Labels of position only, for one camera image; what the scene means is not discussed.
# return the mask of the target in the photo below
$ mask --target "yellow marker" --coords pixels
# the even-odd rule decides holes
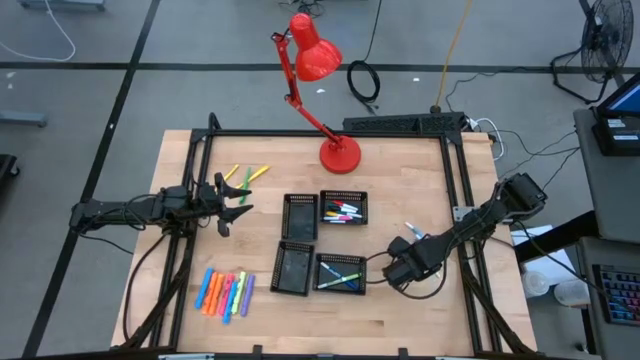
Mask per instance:
[[[258,178],[258,176],[264,174],[265,171],[269,170],[269,168],[271,168],[271,166],[269,166],[269,165],[265,165],[265,166],[261,167],[260,170],[256,171],[253,175],[251,175],[251,177],[247,181],[248,182],[252,182],[256,178]],[[236,189],[242,188],[243,185],[244,185],[244,183],[238,184],[238,186],[236,186]]]
[[[224,181],[229,181],[229,178],[231,177],[231,175],[233,175],[233,173],[236,172],[236,170],[238,170],[239,167],[240,165],[238,164],[233,165],[233,168],[231,169],[231,171],[229,171],[227,175],[224,176]]]
[[[238,282],[238,290],[236,291],[236,297],[233,298],[233,307],[231,308],[232,314],[237,313],[238,308],[240,307],[240,299],[242,299],[242,288],[244,287],[244,279],[246,277],[247,277],[246,272],[243,271],[240,273],[240,282]]]

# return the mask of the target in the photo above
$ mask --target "pink highlighter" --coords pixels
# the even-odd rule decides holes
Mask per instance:
[[[229,301],[229,293],[231,292],[231,285],[233,284],[233,274],[227,275],[224,279],[224,285],[222,287],[222,299],[218,304],[218,314],[224,315],[224,311],[227,309],[227,301]]]

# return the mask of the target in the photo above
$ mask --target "monitor screen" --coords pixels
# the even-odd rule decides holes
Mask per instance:
[[[640,113],[640,84],[630,87],[607,106],[609,111]]]

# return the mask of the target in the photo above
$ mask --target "lamp shade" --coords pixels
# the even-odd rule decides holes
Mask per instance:
[[[301,81],[320,80],[334,72],[342,63],[340,50],[318,36],[309,15],[294,15],[289,30],[298,45],[296,74]]]

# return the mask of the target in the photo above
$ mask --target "lamp base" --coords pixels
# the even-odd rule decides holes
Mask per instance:
[[[342,148],[335,146],[330,139],[320,147],[320,162],[325,169],[334,174],[346,174],[355,170],[360,163],[360,146],[348,136],[338,136]]]

